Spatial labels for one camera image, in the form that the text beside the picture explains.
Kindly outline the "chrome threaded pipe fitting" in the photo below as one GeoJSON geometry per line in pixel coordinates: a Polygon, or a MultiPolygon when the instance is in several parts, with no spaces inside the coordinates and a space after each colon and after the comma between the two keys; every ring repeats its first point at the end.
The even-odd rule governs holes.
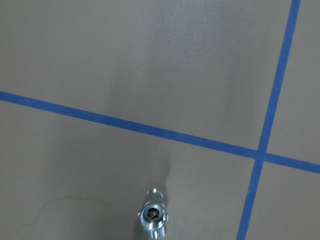
{"type": "Polygon", "coordinates": [[[164,195],[158,188],[152,188],[146,192],[138,212],[138,219],[150,240],[162,240],[166,237],[169,216],[164,195]]]}

